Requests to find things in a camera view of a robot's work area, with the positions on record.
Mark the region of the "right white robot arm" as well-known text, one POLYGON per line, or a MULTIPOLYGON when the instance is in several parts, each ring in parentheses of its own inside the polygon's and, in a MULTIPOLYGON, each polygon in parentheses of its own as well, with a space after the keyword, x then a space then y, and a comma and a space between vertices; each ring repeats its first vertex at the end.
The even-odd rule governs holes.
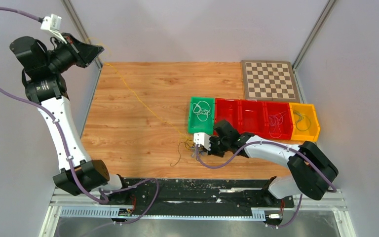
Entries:
POLYGON ((229 164, 236 156, 261 158, 289 169, 284 177, 272 177, 263 186, 262 199, 268 206, 275 206, 281 199, 293 195, 305 195, 321 200, 325 193, 337 191, 334 180, 339 171, 316 143, 286 144, 265 139, 253 133, 239 133, 227 120, 216 123, 217 135, 196 132, 193 135, 194 154, 207 168, 219 169, 229 164), (200 152, 223 157, 232 156, 221 165, 208 165, 200 152))

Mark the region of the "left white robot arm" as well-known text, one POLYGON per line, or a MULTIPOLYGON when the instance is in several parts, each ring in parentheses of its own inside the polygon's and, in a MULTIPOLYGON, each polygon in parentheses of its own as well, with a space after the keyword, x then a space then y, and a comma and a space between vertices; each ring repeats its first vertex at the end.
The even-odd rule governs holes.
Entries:
POLYGON ((77 196, 93 189, 113 191, 118 204, 131 199, 120 175, 110 174, 104 162, 92 159, 81 143, 73 121, 71 102, 62 73, 71 66, 86 68, 103 51, 100 45, 80 42, 69 33, 56 39, 54 49, 30 36, 15 39, 9 46, 23 66, 22 84, 27 102, 37 106, 50 131, 60 173, 53 176, 59 189, 77 196))

